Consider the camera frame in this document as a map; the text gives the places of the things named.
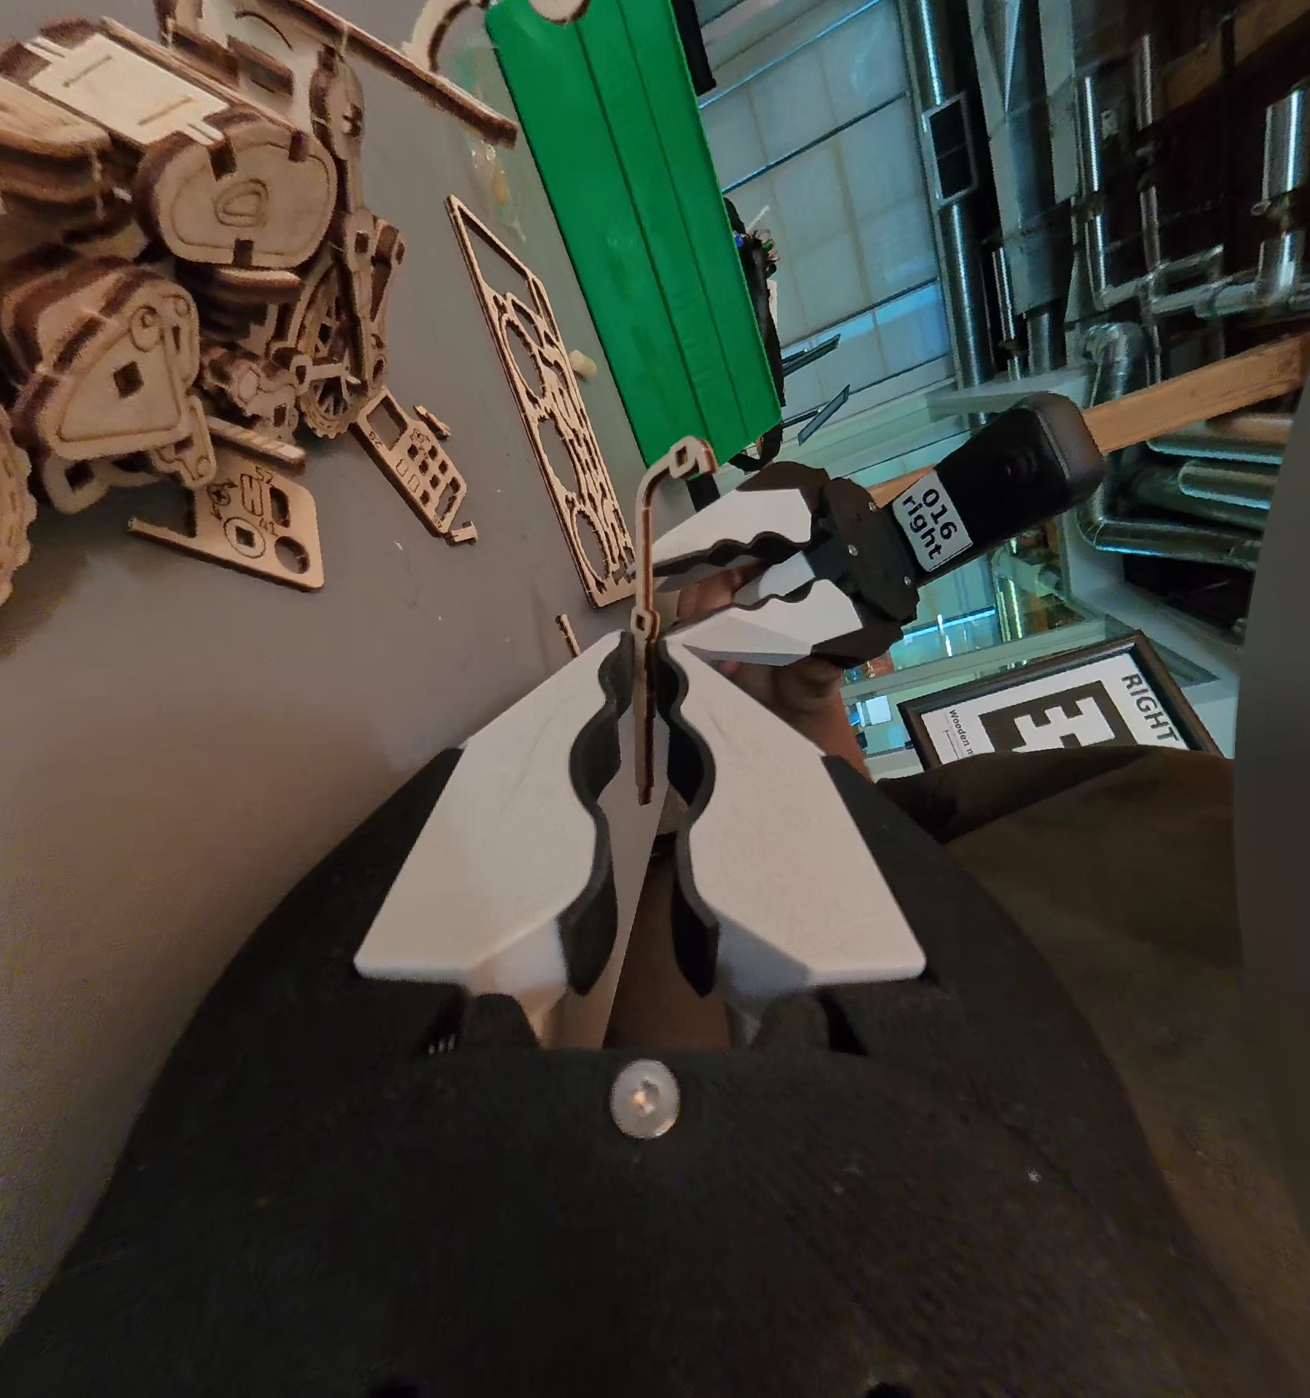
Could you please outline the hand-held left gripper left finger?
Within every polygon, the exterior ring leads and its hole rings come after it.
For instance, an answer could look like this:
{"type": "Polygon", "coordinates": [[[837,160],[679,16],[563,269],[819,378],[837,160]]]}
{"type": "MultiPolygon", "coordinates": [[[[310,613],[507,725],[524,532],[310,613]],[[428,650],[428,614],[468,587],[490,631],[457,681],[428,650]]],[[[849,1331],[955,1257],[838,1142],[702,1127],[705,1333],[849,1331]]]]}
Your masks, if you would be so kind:
{"type": "Polygon", "coordinates": [[[627,635],[614,632],[447,752],[356,970],[505,995],[533,1023],[595,988],[619,924],[601,796],[622,768],[625,711],[627,635]]]}

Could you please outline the wooden plate with cutouts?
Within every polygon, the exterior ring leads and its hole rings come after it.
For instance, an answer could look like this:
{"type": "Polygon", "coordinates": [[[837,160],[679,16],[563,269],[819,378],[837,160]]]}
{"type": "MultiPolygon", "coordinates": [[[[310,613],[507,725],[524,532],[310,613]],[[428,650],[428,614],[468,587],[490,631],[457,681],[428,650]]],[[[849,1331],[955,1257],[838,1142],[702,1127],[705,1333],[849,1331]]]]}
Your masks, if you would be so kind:
{"type": "Polygon", "coordinates": [[[220,460],[220,476],[188,492],[188,523],[174,529],[141,519],[132,535],[204,563],[301,591],[325,585],[312,493],[280,469],[247,455],[220,460]]]}

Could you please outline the wooden beam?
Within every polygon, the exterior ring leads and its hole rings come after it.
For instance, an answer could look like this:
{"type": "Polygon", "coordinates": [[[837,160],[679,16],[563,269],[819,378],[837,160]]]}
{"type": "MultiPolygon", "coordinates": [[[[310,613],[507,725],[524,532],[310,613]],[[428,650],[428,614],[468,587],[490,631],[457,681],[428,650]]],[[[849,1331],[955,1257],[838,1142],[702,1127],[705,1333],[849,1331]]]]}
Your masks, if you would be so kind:
{"type": "Polygon", "coordinates": [[[1310,330],[1085,408],[1083,417],[1098,448],[1112,452],[1297,392],[1309,374],[1310,330]]]}

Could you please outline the thin hooked wooden piece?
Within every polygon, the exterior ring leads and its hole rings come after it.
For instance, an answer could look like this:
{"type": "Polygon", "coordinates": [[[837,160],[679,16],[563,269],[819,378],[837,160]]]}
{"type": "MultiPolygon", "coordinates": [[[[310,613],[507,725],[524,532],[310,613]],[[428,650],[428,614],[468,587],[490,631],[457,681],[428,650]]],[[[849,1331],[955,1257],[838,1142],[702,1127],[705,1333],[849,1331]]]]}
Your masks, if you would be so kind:
{"type": "Polygon", "coordinates": [[[655,722],[657,722],[657,652],[661,637],[661,619],[657,610],[654,579],[654,498],[667,479],[684,481],[716,472],[716,455],[704,439],[684,436],[661,460],[646,469],[636,496],[636,594],[630,629],[634,637],[634,725],[636,725],[636,787],[640,805],[654,797],[655,782],[655,722]]]}

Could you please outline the person's right hand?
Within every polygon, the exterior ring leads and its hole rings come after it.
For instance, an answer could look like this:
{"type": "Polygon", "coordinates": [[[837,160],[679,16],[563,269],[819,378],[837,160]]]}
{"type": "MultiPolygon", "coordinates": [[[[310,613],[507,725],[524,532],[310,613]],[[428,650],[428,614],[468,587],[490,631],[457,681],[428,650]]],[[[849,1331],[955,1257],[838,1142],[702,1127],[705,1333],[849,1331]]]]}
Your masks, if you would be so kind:
{"type": "Polygon", "coordinates": [[[831,758],[847,761],[872,779],[855,729],[841,700],[844,667],[808,656],[791,666],[769,667],[720,659],[716,670],[831,758]]]}

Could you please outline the long wooden strip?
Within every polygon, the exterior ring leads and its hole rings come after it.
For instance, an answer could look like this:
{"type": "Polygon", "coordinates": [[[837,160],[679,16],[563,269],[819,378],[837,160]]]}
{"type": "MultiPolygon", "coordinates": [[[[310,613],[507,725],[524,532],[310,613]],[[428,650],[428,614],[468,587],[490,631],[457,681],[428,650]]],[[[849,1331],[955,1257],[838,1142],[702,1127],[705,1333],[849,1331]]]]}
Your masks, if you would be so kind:
{"type": "Polygon", "coordinates": [[[384,44],[341,15],[327,9],[322,13],[322,24],[332,42],[345,57],[357,57],[400,82],[409,91],[430,101],[436,109],[459,118],[490,144],[505,148],[516,145],[519,127],[510,116],[493,110],[451,78],[422,68],[418,62],[403,54],[401,50],[384,44]]]}

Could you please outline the phone-shaped wooden piece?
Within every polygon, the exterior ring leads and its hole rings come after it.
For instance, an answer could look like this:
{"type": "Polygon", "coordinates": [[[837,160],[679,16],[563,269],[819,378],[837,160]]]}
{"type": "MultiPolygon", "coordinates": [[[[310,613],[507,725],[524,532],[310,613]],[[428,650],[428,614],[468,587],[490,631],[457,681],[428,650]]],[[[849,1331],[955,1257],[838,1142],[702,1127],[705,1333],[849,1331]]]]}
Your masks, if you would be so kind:
{"type": "Polygon", "coordinates": [[[377,387],[350,428],[433,535],[450,544],[477,541],[477,526],[460,517],[468,485],[443,442],[388,386],[377,387]]]}

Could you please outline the group of metal ducts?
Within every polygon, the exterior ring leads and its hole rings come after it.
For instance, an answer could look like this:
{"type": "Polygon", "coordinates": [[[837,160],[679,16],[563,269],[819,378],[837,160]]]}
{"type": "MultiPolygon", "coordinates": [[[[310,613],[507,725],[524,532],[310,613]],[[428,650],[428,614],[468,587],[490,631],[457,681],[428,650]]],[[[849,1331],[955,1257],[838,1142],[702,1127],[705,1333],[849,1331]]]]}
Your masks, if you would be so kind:
{"type": "MultiPolygon", "coordinates": [[[[1310,330],[1310,3],[897,3],[956,380],[980,428],[1310,330]]],[[[1303,387],[1103,452],[1098,552],[1250,573],[1303,387]]]]}

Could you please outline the wooden tractor model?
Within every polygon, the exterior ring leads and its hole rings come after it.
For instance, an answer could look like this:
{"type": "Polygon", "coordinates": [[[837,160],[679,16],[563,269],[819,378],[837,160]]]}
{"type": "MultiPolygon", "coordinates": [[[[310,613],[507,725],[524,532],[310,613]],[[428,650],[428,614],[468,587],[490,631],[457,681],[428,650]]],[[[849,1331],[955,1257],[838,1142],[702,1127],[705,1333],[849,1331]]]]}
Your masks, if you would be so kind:
{"type": "Polygon", "coordinates": [[[40,505],[217,505],[384,387],[401,231],[366,206],[357,60],[321,3],[156,3],[0,50],[0,607],[40,505]]]}

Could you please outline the laser-cut wooden frame sheet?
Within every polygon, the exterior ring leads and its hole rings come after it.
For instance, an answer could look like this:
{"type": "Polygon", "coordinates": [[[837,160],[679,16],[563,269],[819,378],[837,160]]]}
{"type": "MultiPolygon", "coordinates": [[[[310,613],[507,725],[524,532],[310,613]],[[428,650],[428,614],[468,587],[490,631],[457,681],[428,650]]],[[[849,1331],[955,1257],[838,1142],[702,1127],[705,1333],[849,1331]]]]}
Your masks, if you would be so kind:
{"type": "Polygon", "coordinates": [[[634,593],[634,541],[543,283],[463,203],[447,212],[592,607],[634,593]]]}

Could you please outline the green board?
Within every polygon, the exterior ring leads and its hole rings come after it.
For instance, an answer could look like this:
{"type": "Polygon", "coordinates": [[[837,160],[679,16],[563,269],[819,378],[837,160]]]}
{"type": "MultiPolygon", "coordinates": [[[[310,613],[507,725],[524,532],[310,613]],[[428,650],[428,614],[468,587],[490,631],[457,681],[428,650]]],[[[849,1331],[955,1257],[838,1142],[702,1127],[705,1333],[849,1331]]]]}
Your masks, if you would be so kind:
{"type": "Polygon", "coordinates": [[[693,434],[732,463],[782,404],[675,6],[486,27],[645,461],[693,434]]]}

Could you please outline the dark grey rounded panel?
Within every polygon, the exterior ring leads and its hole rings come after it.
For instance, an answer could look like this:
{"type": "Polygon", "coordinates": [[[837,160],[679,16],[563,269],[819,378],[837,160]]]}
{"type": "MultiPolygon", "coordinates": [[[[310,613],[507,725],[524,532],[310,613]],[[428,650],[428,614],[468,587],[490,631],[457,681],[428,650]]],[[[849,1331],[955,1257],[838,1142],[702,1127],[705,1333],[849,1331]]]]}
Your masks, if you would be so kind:
{"type": "Polygon", "coordinates": [[[1278,1150],[1310,1234],[1310,380],[1253,590],[1235,771],[1247,986],[1278,1150]]]}

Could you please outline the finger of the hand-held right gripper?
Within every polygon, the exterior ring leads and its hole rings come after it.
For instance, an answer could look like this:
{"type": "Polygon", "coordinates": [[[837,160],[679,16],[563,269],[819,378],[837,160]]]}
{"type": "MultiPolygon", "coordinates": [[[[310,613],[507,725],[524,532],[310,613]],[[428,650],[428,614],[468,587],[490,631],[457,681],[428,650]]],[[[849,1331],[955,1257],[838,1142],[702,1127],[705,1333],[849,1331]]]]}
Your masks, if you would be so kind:
{"type": "Polygon", "coordinates": [[[740,487],[663,534],[654,544],[658,591],[751,567],[737,596],[791,596],[828,582],[820,485],[740,487]]]}
{"type": "Polygon", "coordinates": [[[745,596],[681,625],[681,646],[701,659],[785,667],[823,656],[844,669],[900,640],[900,548],[822,543],[828,582],[791,596],[745,596]]]}

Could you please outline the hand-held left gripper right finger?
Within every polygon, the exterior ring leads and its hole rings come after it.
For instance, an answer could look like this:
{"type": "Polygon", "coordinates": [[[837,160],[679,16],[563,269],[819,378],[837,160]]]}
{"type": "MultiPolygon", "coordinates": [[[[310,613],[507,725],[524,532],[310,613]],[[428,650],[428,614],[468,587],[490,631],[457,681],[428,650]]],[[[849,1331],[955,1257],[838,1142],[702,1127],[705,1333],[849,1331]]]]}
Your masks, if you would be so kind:
{"type": "Polygon", "coordinates": [[[669,640],[657,652],[676,833],[679,970],[758,1017],[816,988],[908,982],[926,953],[875,855],[881,793],[669,640]]]}

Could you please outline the grey desk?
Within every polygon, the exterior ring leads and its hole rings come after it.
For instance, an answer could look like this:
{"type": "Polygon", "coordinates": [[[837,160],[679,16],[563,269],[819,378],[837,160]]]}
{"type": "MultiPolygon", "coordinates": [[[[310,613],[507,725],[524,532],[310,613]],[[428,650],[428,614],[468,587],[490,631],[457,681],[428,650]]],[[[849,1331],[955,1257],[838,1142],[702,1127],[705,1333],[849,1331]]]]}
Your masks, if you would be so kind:
{"type": "Polygon", "coordinates": [[[628,520],[642,454],[528,144],[486,145],[350,59],[368,206],[407,242],[388,384],[451,428],[477,541],[436,538],[350,434],[307,439],[325,585],[130,535],[174,485],[40,513],[0,607],[0,1343],[99,1204],[207,989],[434,752],[622,622],[595,608],[454,236],[456,195],[543,283],[628,520]]]}

